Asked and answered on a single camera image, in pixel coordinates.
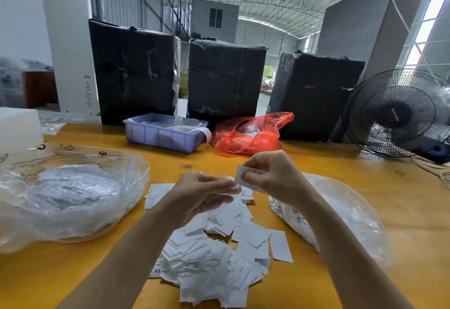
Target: plastic crate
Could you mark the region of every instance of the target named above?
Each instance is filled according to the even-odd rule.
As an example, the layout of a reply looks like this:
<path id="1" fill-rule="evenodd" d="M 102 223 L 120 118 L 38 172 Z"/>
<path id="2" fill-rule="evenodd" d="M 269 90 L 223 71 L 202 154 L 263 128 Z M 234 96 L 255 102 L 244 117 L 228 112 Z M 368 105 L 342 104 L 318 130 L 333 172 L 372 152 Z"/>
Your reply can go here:
<path id="1" fill-rule="evenodd" d="M 149 113 L 125 119 L 123 122 L 127 133 L 127 141 L 182 153 L 194 152 L 200 143 L 205 140 L 203 132 L 183 132 L 143 123 L 162 122 L 174 118 L 174 116 L 165 114 Z M 208 125 L 208 122 L 203 121 L 202 127 L 206 127 L 206 125 Z"/>

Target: electric fan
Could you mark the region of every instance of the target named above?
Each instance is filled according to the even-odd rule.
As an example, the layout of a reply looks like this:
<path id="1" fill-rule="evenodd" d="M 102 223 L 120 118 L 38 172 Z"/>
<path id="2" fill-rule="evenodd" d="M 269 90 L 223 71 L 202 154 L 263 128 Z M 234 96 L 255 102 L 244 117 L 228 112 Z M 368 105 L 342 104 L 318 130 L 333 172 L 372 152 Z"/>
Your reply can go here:
<path id="1" fill-rule="evenodd" d="M 450 84 L 417 69 L 377 74 L 352 92 L 342 124 L 358 147 L 384 157 L 450 160 Z"/>

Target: black wrapped package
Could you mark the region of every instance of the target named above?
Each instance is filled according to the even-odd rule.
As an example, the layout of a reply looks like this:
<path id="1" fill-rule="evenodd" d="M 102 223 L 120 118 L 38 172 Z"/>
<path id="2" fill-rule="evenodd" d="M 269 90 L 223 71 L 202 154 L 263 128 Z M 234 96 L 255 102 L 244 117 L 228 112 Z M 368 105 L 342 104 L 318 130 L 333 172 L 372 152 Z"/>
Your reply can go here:
<path id="1" fill-rule="evenodd" d="M 209 122 L 254 116 L 266 61 L 265 47 L 192 39 L 188 116 Z"/>
<path id="2" fill-rule="evenodd" d="M 172 34 L 89 20 L 102 123 L 146 113 L 174 115 L 180 39 Z"/>
<path id="3" fill-rule="evenodd" d="M 346 57 L 282 53 L 267 113 L 293 112 L 295 118 L 280 139 L 326 142 L 364 65 Z"/>

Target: yellow tabletop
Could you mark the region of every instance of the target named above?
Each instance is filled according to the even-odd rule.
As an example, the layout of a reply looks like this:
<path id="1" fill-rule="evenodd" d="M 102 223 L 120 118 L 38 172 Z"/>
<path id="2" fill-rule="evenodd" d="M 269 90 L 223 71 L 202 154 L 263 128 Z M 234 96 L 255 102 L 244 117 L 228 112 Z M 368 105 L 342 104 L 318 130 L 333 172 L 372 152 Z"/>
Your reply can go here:
<path id="1" fill-rule="evenodd" d="M 140 153 L 150 163 L 149 184 L 176 182 L 189 170 L 234 175 L 237 165 L 248 158 L 217 152 L 205 144 L 191 155 L 130 144 L 123 127 L 68 124 L 58 135 L 45 138 Z M 416 308 L 449 308 L 450 191 L 438 177 L 408 162 L 363 157 L 354 145 L 283 142 L 283 148 L 303 172 L 341 181 L 372 204 L 387 229 L 394 256 L 395 265 L 383 269 Z M 254 197 L 254 204 L 248 206 L 253 221 L 286 232 L 294 263 L 272 261 L 269 274 L 250 287 L 247 308 L 340 308 L 320 254 L 271 212 L 266 195 Z M 37 242 L 0 255 L 0 308 L 56 306 L 144 214 L 143 202 L 95 240 Z M 151 279 L 135 308 L 190 307 L 179 303 L 179 295 L 176 286 Z M 219 307 L 216 300 L 197 306 Z"/>

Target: red plastic bag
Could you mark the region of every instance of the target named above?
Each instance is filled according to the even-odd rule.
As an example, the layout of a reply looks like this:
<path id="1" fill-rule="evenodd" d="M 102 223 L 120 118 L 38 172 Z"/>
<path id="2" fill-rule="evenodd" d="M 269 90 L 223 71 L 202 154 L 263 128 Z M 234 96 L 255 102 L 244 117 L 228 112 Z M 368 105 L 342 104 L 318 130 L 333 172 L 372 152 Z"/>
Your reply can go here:
<path id="1" fill-rule="evenodd" d="M 229 153 L 253 155 L 281 149 L 279 129 L 294 119 L 291 112 L 269 113 L 261 117 L 240 117 L 217 124 L 210 145 Z"/>

